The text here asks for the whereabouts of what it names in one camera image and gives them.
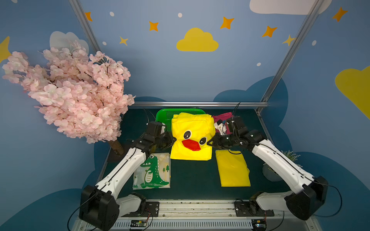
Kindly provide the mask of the pink raincoat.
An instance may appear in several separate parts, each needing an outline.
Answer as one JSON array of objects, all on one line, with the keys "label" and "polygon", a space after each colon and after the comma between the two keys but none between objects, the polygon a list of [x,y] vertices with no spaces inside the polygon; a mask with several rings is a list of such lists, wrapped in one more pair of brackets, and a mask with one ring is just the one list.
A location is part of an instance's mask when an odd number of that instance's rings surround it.
[{"label": "pink raincoat", "polygon": [[220,114],[218,116],[212,116],[212,118],[214,119],[214,127],[216,133],[221,133],[222,135],[231,134],[226,121],[232,117],[233,114],[231,112]]}]

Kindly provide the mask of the yellow duck raincoat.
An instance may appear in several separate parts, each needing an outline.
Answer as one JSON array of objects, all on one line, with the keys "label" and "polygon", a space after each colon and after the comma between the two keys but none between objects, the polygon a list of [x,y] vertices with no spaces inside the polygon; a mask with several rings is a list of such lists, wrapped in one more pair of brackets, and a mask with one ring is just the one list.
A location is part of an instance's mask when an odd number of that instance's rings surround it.
[{"label": "yellow duck raincoat", "polygon": [[171,159],[208,161],[212,147],[207,144],[215,135],[214,118],[209,114],[180,113],[172,119],[172,135],[176,138]]}]

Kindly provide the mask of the green dinosaur raincoat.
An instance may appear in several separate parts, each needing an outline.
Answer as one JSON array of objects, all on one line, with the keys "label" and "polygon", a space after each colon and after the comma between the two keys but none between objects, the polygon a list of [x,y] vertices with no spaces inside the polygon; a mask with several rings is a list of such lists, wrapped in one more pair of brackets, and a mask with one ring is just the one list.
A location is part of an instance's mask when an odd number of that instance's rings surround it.
[{"label": "green dinosaur raincoat", "polygon": [[133,190],[171,187],[171,159],[169,153],[154,153],[134,172]]}]

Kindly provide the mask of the plain yellow raincoat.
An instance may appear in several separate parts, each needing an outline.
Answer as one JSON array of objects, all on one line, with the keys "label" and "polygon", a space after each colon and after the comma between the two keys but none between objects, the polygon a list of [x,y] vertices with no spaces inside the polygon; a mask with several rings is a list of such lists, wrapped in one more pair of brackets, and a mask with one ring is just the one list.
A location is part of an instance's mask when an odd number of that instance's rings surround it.
[{"label": "plain yellow raincoat", "polygon": [[222,187],[250,187],[250,170],[240,151],[216,150],[215,157]]}]

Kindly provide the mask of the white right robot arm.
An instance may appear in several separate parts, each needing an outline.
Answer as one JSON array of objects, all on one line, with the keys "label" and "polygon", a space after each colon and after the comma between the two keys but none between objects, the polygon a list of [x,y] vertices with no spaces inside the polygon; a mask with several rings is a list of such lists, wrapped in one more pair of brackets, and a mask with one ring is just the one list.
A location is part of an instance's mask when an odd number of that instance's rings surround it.
[{"label": "white right robot arm", "polygon": [[250,200],[260,210],[289,211],[301,220],[308,220],[325,204],[328,182],[314,177],[288,157],[259,131],[249,131],[241,117],[226,121],[230,134],[221,136],[223,147],[239,145],[263,160],[290,190],[284,193],[261,193]]}]

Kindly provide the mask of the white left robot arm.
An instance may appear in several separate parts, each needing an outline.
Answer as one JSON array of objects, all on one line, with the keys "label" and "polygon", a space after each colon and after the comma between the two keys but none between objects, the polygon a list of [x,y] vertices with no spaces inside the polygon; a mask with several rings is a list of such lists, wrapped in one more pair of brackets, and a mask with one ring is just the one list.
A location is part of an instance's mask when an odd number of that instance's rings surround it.
[{"label": "white left robot arm", "polygon": [[133,141],[131,148],[116,167],[96,185],[88,185],[81,195],[81,205],[77,209],[79,218],[101,231],[110,230],[116,220],[124,215],[141,216],[146,214],[146,198],[132,193],[119,198],[122,188],[139,167],[144,167],[145,187],[159,188],[168,185],[159,174],[157,148],[165,149],[175,142],[166,131],[165,124],[149,122],[144,134]]}]

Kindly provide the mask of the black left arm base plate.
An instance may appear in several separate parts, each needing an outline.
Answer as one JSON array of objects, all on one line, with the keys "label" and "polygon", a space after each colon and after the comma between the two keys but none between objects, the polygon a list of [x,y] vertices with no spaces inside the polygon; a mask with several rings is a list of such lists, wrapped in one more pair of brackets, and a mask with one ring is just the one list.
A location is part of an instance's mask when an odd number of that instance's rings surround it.
[{"label": "black left arm base plate", "polygon": [[128,213],[122,217],[147,217],[151,213],[151,217],[158,217],[160,203],[158,201],[146,201],[145,206],[141,205],[137,212]]}]

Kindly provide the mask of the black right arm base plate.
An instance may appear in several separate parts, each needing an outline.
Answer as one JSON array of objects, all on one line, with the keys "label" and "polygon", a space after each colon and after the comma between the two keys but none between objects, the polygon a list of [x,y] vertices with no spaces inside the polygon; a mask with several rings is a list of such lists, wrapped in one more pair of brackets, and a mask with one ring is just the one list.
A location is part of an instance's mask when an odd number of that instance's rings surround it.
[{"label": "black right arm base plate", "polygon": [[273,217],[274,211],[262,210],[256,202],[236,199],[234,209],[237,217]]}]

